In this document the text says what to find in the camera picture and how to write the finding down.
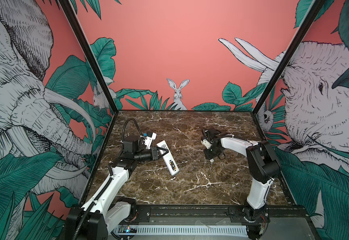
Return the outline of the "white remote control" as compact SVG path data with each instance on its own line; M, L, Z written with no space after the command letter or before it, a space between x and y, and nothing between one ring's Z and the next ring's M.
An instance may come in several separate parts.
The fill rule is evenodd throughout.
M157 143L156 146L159 147L159 152L161 155L163 155L162 158L170 174L172 176L176 175L179 172L179 168L171 154L171 151L169 150L167 143L165 141L161 141Z

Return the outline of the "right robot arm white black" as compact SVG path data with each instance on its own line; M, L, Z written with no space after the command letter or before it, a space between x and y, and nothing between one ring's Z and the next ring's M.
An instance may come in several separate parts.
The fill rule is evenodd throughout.
M281 170L272 146L267 141L244 140L214 128L202 129L202 135L201 142L205 146L207 160L220 158L225 154L224 150L234 151L247 158L252 184L242 216L249 223L265 221L268 193Z

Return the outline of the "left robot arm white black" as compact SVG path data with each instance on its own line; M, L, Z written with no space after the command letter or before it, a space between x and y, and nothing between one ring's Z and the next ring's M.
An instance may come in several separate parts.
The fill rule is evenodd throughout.
M147 146L145 139L122 138L121 151L108 166L106 180L88 202L70 210L64 226L66 240L106 240L120 222L135 218L135 201L126 199L113 205L116 194L138 163L159 160L169 153L165 148Z

